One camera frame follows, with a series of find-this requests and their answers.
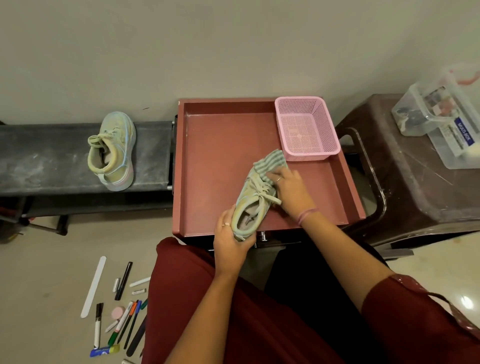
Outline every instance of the pink bracelet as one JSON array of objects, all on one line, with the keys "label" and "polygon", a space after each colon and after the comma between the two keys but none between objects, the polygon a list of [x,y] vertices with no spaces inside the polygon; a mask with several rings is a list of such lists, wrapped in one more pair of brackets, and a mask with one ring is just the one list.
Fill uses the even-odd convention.
[{"label": "pink bracelet", "polygon": [[305,220],[307,216],[309,216],[312,212],[320,212],[318,208],[309,208],[300,213],[299,218],[297,219],[298,226],[301,226],[301,223]]}]

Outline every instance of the shoe sole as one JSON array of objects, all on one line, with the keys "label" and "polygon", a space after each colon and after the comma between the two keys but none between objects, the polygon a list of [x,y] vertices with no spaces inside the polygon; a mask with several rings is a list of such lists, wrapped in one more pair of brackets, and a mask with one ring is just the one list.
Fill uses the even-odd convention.
[{"label": "shoe sole", "polygon": [[110,191],[114,191],[114,192],[123,191],[123,190],[126,190],[127,188],[129,188],[131,186],[131,184],[133,183],[133,178],[134,178],[133,163],[132,163],[132,151],[133,151],[133,146],[135,145],[135,142],[137,141],[137,130],[135,129],[135,125],[133,124],[130,117],[125,113],[122,113],[122,114],[125,115],[125,117],[127,118],[128,122],[130,123],[130,125],[132,127],[132,139],[131,139],[130,143],[128,144],[128,148],[127,148],[127,159],[128,159],[127,174],[120,181],[105,184],[105,186]]}]

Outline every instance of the sleeve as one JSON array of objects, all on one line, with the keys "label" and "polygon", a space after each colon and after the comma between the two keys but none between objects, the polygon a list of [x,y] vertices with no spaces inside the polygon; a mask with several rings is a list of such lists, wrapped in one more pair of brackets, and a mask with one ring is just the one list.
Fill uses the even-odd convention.
[{"label": "sleeve", "polygon": [[429,295],[448,302],[395,274],[372,288],[361,313],[393,363],[480,363],[480,330]]}]

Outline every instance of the plastic basket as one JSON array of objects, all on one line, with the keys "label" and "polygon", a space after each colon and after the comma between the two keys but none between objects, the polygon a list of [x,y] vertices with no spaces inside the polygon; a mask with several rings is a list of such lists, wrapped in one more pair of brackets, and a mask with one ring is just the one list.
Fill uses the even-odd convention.
[{"label": "plastic basket", "polygon": [[340,152],[325,101],[320,97],[279,97],[276,122],[285,159],[322,160]]}]

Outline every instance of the sneaker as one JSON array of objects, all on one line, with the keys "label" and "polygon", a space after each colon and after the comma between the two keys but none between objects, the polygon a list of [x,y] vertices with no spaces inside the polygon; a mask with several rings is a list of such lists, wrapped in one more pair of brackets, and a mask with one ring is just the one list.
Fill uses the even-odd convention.
[{"label": "sneaker", "polygon": [[257,231],[272,203],[278,205],[282,203],[275,196],[275,187],[263,181],[252,168],[240,192],[232,217],[233,235],[237,240],[244,241]]},{"label": "sneaker", "polygon": [[133,182],[132,150],[136,137],[133,122],[119,111],[103,119],[98,135],[88,137],[88,167],[111,191],[122,191]]}]

